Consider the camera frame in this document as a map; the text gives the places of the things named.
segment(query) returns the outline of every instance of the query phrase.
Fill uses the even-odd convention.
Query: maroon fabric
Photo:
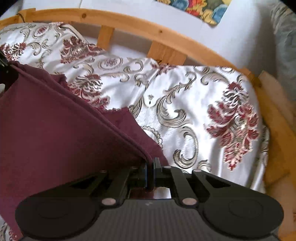
[[[0,214],[18,237],[14,212],[29,195],[153,157],[167,164],[127,108],[101,113],[59,85],[64,76],[13,67],[19,78],[0,98]]]

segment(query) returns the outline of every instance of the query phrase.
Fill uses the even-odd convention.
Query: cartoon poster
[[[210,25],[217,25],[231,0],[156,0],[199,17]]]

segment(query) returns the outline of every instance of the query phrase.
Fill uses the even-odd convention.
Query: silver screw
[[[114,198],[105,198],[102,200],[102,204],[106,206],[112,206],[116,203],[116,200]]]
[[[182,200],[182,203],[188,206],[192,206],[197,204],[197,200],[191,197],[187,197]]]

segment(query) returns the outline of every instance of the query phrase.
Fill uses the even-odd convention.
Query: curved wooden rail
[[[40,11],[26,9],[19,13],[23,16],[25,22],[79,22],[101,25],[98,46],[105,49],[109,46],[114,29],[119,29],[152,40],[148,57],[160,60],[160,62],[182,65],[186,57],[189,56],[203,65],[220,65],[237,69],[232,63],[193,39],[166,27],[132,16],[101,10],[71,8]],[[13,23],[22,23],[22,18],[16,15],[0,21],[0,29]],[[295,134],[262,88],[260,81],[247,69],[240,71],[246,74],[252,82],[258,96],[262,116],[271,129],[270,164],[266,170],[266,182],[271,184],[291,172],[296,186]]]

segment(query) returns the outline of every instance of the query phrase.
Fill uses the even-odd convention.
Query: white satin fabric
[[[269,132],[241,73],[113,56],[62,23],[5,27],[0,49],[8,60],[65,74],[70,90],[95,108],[128,107],[170,165],[263,191]],[[13,238],[2,224],[0,241]]]

